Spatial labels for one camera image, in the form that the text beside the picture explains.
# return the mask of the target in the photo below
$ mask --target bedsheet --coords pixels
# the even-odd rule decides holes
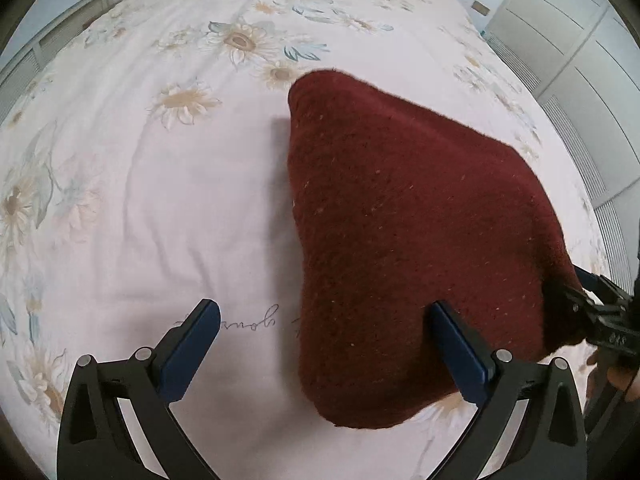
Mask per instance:
[[[124,0],[0,128],[0,404],[50,478],[76,359],[153,346],[201,298],[220,304],[222,330],[172,410],[223,479],[417,480],[470,420],[454,394],[389,430],[348,430],[300,393],[287,89],[317,68],[513,146],[574,263],[609,273],[561,139],[455,0]],[[559,351],[582,401],[588,352]]]

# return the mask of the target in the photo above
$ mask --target white bedsheet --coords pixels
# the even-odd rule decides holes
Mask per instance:
[[[455,0],[124,0],[0,129],[0,404],[50,478],[75,360],[154,346],[201,298],[223,328],[172,409],[223,480],[414,480],[457,439],[457,394],[378,431],[300,394],[287,89],[327,67],[516,148],[574,263],[608,274],[564,145]],[[561,351],[583,397],[587,352]]]

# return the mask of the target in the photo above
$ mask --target wall outlet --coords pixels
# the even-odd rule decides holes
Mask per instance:
[[[487,6],[484,6],[483,4],[481,4],[478,0],[474,1],[473,4],[471,5],[471,8],[477,12],[479,12],[480,14],[482,14],[483,16],[486,16],[489,12],[491,12],[491,9]]]

